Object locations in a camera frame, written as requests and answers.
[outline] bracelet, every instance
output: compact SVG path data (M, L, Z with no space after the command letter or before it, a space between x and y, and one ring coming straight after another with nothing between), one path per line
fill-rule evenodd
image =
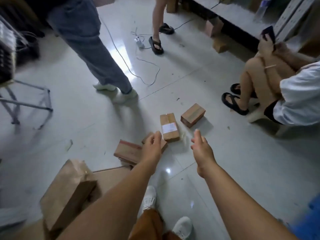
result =
M268 68L271 68L271 67L276 67L277 65L270 65L270 66L266 66L264 69L268 69Z

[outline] black sandal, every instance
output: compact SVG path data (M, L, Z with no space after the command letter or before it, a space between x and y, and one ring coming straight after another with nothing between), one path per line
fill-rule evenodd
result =
M238 85L240 85L240 83L232 84L232 86L230 87L230 91L233 92L233 93L236 94L236 95L241 95L241 90L240 90L239 88L236 88ZM253 91L253 92L251 93L251 97L252 97L253 99L257 99L257 98L258 98L255 91Z
M164 23L162 26L160 26L159 32L164 33L166 35L171 35L174 33L174 28L172 28L168 24Z
M161 46L161 41L160 42L155 41L155 40L152 39L152 36L151 36L149 38L149 43L151 45L151 49L152 49L153 53L155 53L156 55L162 55L163 54L164 50L163 50L163 48Z
M230 104L230 102L227 101L226 99L226 96L227 95L230 95L230 98L231 98L231 101L232 101L232 104ZM231 93L229 92L225 92L224 94L222 94L222 97L221 97L221 100L222 100L222 103L224 103L225 106L229 107L230 109L233 109L235 112L237 112L238 114L240 115L247 115L249 113L249 109L247 110L242 110L239 108L239 105L237 104L237 102L235 101L235 98L238 98L238 96L236 95L232 95Z

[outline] person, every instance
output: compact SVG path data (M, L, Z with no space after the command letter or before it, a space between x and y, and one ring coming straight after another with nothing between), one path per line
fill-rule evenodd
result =
M114 61L99 38L101 22L93 0L25 0L40 20L52 29L86 63L98 79L96 90L115 91L114 103L137 96L129 79Z
M159 131L148 137L141 161L129 175L75 218L58 240L161 239L163 223L154 209L156 193L153 187L147 188L161 157L161 138ZM195 130L191 142L197 172L206 181L232 240L297 240L218 165L199 130ZM144 211L137 220L142 201ZM173 231L163 237L169 235L169 240L184 240L191 229L190 219L183 217Z
M248 60L240 76L222 95L222 102L240 115L249 113L250 98L258 98L259 110L284 125L313 125L320 122L320 61L294 53L270 37L261 39L259 56Z
M155 0L155 6L152 13L153 36L149 38L151 49L156 55L163 54L159 33L166 35L174 34L174 28L164 23L163 15L168 0Z

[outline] plastic bottle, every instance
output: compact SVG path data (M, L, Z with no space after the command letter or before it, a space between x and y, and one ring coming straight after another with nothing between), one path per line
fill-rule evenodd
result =
M262 20L263 15L265 14L267 8L269 7L270 3L272 0L262 0L260 7L258 9L258 11L256 12L256 14L254 15L253 20L255 22L260 22Z

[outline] t-shirt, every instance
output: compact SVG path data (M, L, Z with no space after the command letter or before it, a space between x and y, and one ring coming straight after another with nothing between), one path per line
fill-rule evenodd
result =
M274 118L284 125L313 125L320 122L320 61L280 82L284 100L276 103Z
M40 20L46 20L48 13L67 0L25 0Z

